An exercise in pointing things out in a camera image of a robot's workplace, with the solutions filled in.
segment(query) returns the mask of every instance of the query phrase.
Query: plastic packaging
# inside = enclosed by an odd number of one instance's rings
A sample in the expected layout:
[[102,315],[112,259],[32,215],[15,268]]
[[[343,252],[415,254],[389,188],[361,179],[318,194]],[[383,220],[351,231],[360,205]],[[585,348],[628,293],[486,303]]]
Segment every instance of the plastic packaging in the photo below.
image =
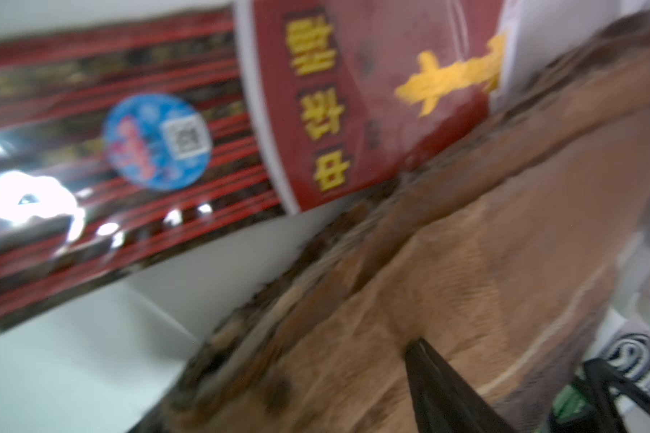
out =
[[0,324],[421,165],[486,117],[508,3],[240,0],[0,42]]

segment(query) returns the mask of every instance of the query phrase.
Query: red label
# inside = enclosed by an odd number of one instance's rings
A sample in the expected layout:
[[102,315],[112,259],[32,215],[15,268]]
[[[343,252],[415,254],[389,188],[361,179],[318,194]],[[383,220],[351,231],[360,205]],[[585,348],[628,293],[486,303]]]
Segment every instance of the red label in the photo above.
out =
[[420,117],[395,89],[432,51],[440,66],[487,54],[502,1],[256,0],[265,99],[303,210],[414,169],[488,112],[482,86]]

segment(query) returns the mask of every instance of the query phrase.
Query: red package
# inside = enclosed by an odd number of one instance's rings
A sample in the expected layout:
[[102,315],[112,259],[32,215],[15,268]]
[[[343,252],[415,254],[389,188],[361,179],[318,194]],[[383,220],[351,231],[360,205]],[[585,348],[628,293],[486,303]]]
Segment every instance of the red package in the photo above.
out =
[[419,166],[486,117],[516,4],[240,0],[0,42],[0,323]]

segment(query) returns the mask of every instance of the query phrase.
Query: qr code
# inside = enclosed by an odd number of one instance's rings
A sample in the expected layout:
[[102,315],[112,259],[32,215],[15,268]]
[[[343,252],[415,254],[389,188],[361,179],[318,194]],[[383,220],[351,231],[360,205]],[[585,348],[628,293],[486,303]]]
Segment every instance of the qr code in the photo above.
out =
[[211,149],[207,125],[199,114],[166,121],[161,129],[176,160],[196,157]]

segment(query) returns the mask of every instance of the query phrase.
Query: yellow chinese characters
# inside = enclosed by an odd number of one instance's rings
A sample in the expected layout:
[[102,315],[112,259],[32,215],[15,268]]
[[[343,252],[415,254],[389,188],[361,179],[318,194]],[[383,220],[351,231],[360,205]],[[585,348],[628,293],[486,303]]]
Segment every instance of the yellow chinese characters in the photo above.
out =
[[338,104],[334,87],[304,96],[301,98],[301,107],[301,120],[313,141],[319,140],[327,132],[339,132],[339,117],[345,112],[345,107]]
[[487,82],[485,91],[495,89],[503,63],[505,33],[494,36],[486,46],[489,53],[484,57],[455,62],[445,68],[438,65],[438,59],[432,52],[424,51],[419,54],[421,73],[409,77],[405,84],[395,90],[395,96],[409,105],[423,101],[419,116],[424,117],[436,108],[439,99],[452,91],[482,82]]
[[342,160],[342,151],[336,150],[318,157],[315,161],[315,175],[313,179],[320,183],[320,191],[324,192],[344,184],[345,171],[351,162]]
[[324,15],[295,19],[286,25],[286,45],[297,75],[326,71],[335,66],[337,50],[330,48],[332,25]]

